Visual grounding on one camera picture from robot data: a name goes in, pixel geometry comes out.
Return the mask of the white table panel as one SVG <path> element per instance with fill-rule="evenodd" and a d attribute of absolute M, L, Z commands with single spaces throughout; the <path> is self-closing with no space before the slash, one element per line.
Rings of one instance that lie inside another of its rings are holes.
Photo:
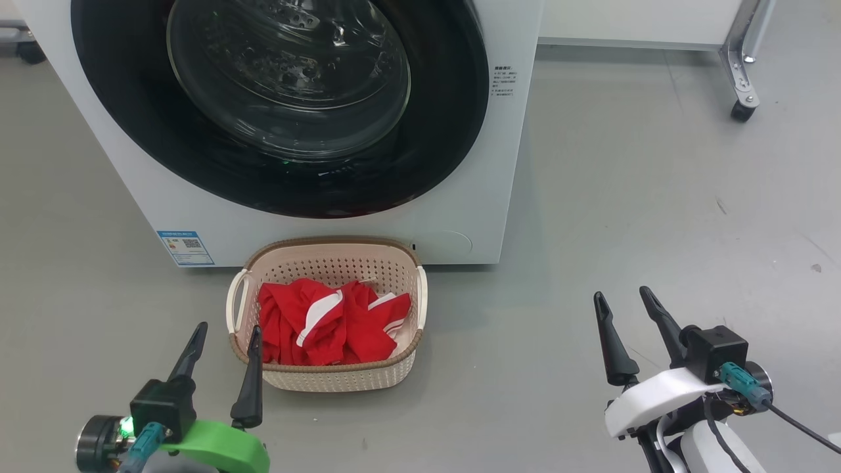
<path fill-rule="evenodd" d="M 740 0 L 545 0 L 540 45 L 715 51 Z"/>

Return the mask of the round white filter cover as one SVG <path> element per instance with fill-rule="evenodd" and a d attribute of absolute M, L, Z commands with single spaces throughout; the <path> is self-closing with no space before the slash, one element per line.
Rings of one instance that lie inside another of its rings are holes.
<path fill-rule="evenodd" d="M 412 238 L 412 248 L 424 260 L 449 261 L 470 254 L 472 242 L 456 231 L 424 231 Z"/>

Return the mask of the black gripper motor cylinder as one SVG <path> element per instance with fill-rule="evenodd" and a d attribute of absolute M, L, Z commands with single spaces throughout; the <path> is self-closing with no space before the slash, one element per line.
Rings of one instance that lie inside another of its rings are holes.
<path fill-rule="evenodd" d="M 769 392 L 770 401 L 774 401 L 774 388 L 768 372 L 759 363 L 755 363 L 754 361 L 745 362 L 745 369 L 760 383 L 763 389 Z"/>
<path fill-rule="evenodd" d="M 126 417 L 95 415 L 81 429 L 75 448 L 76 469 L 80 473 L 117 473 L 120 458 L 133 443 L 123 431 Z"/>

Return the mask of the cream perforated laundry basket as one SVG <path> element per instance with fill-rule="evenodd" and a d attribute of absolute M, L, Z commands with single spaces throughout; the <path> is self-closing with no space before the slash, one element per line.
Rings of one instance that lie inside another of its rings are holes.
<path fill-rule="evenodd" d="M 267 383 L 293 392 L 363 392 L 396 386 L 411 372 L 421 344 L 428 308 L 428 281 L 417 255 L 399 240 L 372 236 L 317 236 L 280 240 L 258 250 L 229 285 L 225 320 L 235 356 L 246 362 L 258 323 L 258 291 L 265 282 L 307 277 L 338 288 L 360 281 L 377 294 L 408 294 L 407 321 L 396 330 L 396 350 L 384 361 L 303 367 L 267 363 Z"/>

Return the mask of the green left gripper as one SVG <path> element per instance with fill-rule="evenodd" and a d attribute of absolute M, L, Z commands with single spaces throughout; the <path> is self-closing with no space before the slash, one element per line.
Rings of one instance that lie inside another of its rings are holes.
<path fill-rule="evenodd" d="M 193 331 L 181 352 L 168 382 L 192 379 L 202 356 L 208 332 L 207 321 Z M 196 421 L 180 443 L 163 443 L 165 452 L 180 452 L 187 458 L 226 473 L 269 473 L 270 458 L 261 440 L 246 429 L 263 422 L 263 336 L 261 326 L 253 328 L 246 352 L 248 363 L 237 401 L 231 407 L 231 426 L 216 421 Z"/>

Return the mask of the blue energy label sticker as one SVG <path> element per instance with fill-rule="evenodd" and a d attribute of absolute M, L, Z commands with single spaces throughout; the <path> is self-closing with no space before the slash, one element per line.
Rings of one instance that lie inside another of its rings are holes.
<path fill-rule="evenodd" d="M 157 231 L 178 267 L 211 267 L 216 264 L 194 231 Z"/>

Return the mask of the black glass washing machine door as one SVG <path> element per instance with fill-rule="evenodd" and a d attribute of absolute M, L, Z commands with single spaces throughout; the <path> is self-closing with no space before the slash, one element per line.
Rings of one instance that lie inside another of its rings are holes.
<path fill-rule="evenodd" d="M 344 219 L 448 177 L 486 118 L 472 0 L 71 0 L 111 119 L 220 198 Z"/>

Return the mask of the white front-load washing machine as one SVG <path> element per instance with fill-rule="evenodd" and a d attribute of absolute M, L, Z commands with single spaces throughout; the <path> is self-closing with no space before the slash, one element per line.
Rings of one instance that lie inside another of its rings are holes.
<path fill-rule="evenodd" d="M 489 62 L 486 118 L 466 158 L 439 185 L 402 206 L 344 219 L 262 212 L 205 191 L 151 158 L 114 122 L 76 51 L 71 0 L 12 0 L 154 231 L 194 231 L 215 266 L 242 267 L 262 246 L 303 237 L 399 240 L 456 231 L 470 254 L 426 265 L 483 265 L 501 258 L 545 0 L 472 0 Z"/>

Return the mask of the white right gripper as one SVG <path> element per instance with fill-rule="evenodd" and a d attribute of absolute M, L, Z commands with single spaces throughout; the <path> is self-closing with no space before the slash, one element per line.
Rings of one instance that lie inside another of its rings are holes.
<path fill-rule="evenodd" d="M 622 392 L 604 411 L 606 431 L 612 438 L 624 436 L 629 429 L 638 429 L 684 407 L 706 392 L 715 393 L 727 388 L 721 382 L 707 384 L 685 368 L 686 347 L 681 341 L 681 327 L 651 288 L 641 286 L 639 293 L 648 316 L 660 330 L 671 369 L 639 383 L 639 366 L 628 355 L 616 332 L 614 316 L 606 297 L 596 292 L 593 302 L 607 383 L 619 387 L 633 386 Z"/>

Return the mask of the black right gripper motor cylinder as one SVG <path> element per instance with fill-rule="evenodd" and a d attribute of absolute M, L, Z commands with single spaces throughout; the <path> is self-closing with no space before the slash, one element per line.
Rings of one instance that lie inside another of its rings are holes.
<path fill-rule="evenodd" d="M 774 401 L 774 388 L 768 372 L 759 363 L 755 363 L 754 361 L 745 362 L 745 369 L 760 383 L 763 389 L 769 392 L 770 401 Z"/>

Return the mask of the red and white garment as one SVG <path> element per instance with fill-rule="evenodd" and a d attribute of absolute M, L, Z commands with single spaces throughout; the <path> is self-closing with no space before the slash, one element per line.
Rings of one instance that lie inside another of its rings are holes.
<path fill-rule="evenodd" d="M 262 360 L 325 367 L 391 357 L 412 306 L 409 294 L 377 294 L 360 281 L 265 282 L 259 291 Z"/>

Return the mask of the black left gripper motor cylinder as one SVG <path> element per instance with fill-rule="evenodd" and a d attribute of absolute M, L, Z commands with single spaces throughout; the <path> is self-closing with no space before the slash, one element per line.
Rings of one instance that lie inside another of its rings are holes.
<path fill-rule="evenodd" d="M 80 473 L 117 473 L 120 458 L 133 443 L 123 431 L 126 417 L 95 415 L 81 429 L 75 448 L 76 469 Z"/>

